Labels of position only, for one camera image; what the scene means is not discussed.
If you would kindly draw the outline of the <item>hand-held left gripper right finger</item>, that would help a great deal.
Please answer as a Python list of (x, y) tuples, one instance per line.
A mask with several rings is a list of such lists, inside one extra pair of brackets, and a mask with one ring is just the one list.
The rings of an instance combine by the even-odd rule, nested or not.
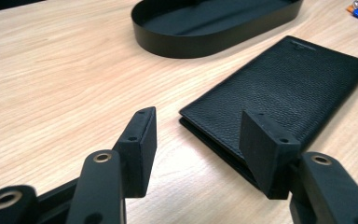
[(301, 143), (268, 115), (244, 110), (239, 149), (259, 189), (271, 200), (289, 194), (289, 165), (294, 163)]

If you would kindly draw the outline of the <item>black leather wallet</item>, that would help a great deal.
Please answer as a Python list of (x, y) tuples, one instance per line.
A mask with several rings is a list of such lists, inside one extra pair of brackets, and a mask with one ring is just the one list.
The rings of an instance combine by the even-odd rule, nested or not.
[(180, 123), (252, 185), (241, 113), (261, 112), (306, 150), (358, 86), (358, 58), (287, 36), (180, 110)]

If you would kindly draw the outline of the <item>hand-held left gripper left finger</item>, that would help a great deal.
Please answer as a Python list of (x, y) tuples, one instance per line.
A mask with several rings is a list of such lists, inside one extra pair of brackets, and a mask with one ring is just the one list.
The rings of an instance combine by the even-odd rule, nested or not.
[(146, 195), (157, 148), (156, 108), (151, 106), (138, 110), (113, 147), (124, 163), (126, 198)]

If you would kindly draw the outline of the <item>black oval tray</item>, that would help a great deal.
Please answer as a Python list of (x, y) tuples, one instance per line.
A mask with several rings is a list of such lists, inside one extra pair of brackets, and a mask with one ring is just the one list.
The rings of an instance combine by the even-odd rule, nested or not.
[(213, 55), (292, 21), (304, 0), (141, 0), (131, 11), (135, 39), (158, 56)]

